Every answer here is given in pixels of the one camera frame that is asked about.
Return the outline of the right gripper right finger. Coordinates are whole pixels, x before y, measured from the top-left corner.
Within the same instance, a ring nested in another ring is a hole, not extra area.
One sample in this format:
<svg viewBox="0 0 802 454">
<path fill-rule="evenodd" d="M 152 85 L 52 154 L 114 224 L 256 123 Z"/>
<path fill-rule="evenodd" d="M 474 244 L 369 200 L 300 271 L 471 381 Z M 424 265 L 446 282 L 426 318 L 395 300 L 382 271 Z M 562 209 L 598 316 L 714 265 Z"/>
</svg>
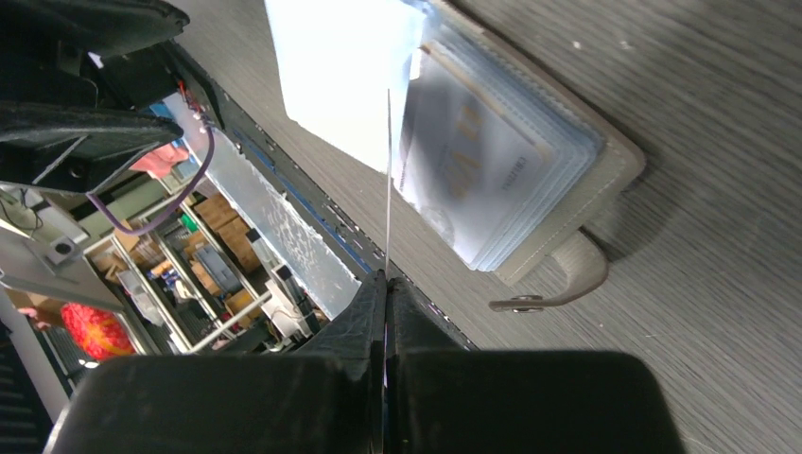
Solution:
<svg viewBox="0 0 802 454">
<path fill-rule="evenodd" d="M 681 453 L 652 371 L 622 352 L 469 350 L 393 279 L 391 453 Z"/>
</svg>

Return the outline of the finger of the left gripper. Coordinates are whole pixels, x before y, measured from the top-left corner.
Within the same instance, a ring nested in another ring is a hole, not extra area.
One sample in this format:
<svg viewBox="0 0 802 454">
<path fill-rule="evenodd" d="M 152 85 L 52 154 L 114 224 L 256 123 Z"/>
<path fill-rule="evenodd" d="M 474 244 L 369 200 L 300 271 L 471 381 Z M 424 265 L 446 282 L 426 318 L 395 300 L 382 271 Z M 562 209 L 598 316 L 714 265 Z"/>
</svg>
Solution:
<svg viewBox="0 0 802 454">
<path fill-rule="evenodd" d="M 3 101 L 1 182 L 94 193 L 182 136 L 174 121 L 152 114 Z"/>
<path fill-rule="evenodd" d="M 1 98 L 95 100 L 83 56 L 118 57 L 183 32 L 188 15 L 167 1 L 3 1 Z"/>
</svg>

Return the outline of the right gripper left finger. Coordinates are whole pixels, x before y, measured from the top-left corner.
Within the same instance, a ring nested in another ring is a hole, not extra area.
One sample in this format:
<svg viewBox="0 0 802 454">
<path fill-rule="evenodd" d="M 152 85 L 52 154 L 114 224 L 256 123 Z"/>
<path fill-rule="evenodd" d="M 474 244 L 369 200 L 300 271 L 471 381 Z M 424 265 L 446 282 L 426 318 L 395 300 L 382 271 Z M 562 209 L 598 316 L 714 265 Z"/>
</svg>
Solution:
<svg viewBox="0 0 802 454">
<path fill-rule="evenodd" d="M 388 281 L 279 354 L 132 356 L 91 372 L 48 453 L 379 453 Z"/>
</svg>

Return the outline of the clear grey card holder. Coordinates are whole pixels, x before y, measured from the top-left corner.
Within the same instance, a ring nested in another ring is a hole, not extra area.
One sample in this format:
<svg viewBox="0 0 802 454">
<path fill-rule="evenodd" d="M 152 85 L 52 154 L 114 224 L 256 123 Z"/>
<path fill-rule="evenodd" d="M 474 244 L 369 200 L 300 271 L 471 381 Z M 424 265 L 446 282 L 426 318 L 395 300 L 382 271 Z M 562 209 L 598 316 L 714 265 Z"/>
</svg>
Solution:
<svg viewBox="0 0 802 454">
<path fill-rule="evenodd" d="M 540 66 L 448 1 L 423 1 L 392 182 L 471 271 L 517 284 L 543 260 L 565 274 L 552 296 L 495 312 L 569 304 L 609 264 L 583 225 L 644 169 L 643 151 Z"/>
</svg>

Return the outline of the silver VIP card front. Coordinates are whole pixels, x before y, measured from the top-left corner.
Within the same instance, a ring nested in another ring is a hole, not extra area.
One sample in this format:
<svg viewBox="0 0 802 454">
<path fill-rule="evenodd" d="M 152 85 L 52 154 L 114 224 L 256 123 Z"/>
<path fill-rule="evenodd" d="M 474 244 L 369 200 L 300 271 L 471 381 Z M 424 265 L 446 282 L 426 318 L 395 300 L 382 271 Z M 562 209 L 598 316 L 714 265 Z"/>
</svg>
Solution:
<svg viewBox="0 0 802 454">
<path fill-rule="evenodd" d="M 403 121 L 398 189 L 471 265 L 554 163 L 496 101 L 463 82 L 446 59 L 419 54 Z"/>
</svg>

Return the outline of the silver vip card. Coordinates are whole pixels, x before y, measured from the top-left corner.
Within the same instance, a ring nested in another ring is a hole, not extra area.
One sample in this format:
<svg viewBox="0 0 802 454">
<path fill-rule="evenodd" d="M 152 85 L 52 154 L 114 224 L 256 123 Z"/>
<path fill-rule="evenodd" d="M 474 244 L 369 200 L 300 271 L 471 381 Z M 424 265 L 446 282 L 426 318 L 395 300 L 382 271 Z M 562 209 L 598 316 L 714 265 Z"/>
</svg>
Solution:
<svg viewBox="0 0 802 454">
<path fill-rule="evenodd" d="M 386 162 L 386 210 L 385 210 L 385 262 L 384 271 L 386 277 L 390 276 L 391 268 L 391 245 L 392 245 L 392 94 L 388 89 L 386 92 L 387 108 L 387 162 Z"/>
<path fill-rule="evenodd" d="M 471 265 L 554 163 L 496 101 L 463 82 L 446 59 L 419 54 L 403 121 L 398 189 Z"/>
</svg>

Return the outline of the silver VIP card back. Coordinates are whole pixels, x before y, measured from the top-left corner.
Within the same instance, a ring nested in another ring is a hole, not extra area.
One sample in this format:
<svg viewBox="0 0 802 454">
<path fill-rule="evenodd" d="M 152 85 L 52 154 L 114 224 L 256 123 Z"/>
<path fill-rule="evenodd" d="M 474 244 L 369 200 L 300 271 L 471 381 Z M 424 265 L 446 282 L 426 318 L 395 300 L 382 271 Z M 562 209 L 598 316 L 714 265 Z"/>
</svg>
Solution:
<svg viewBox="0 0 802 454">
<path fill-rule="evenodd" d="M 391 245 L 392 245 L 392 94 L 388 89 L 386 92 L 387 108 L 387 162 L 386 162 L 386 210 L 385 210 L 385 262 L 384 271 L 386 277 L 390 276 L 391 268 Z"/>
</svg>

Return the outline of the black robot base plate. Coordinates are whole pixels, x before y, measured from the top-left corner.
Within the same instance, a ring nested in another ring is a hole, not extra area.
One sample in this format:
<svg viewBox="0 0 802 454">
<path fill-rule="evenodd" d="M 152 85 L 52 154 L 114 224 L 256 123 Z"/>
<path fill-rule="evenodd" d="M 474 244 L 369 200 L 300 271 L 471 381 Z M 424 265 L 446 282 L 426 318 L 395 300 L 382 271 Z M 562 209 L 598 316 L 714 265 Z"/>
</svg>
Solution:
<svg viewBox="0 0 802 454">
<path fill-rule="evenodd" d="M 213 127 L 238 144 L 245 157 L 287 197 L 303 220 L 323 236 L 326 245 L 359 282 L 384 268 L 385 254 L 340 207 L 313 182 L 279 144 L 253 120 L 178 44 L 162 51 L 187 94 L 200 104 Z"/>
</svg>

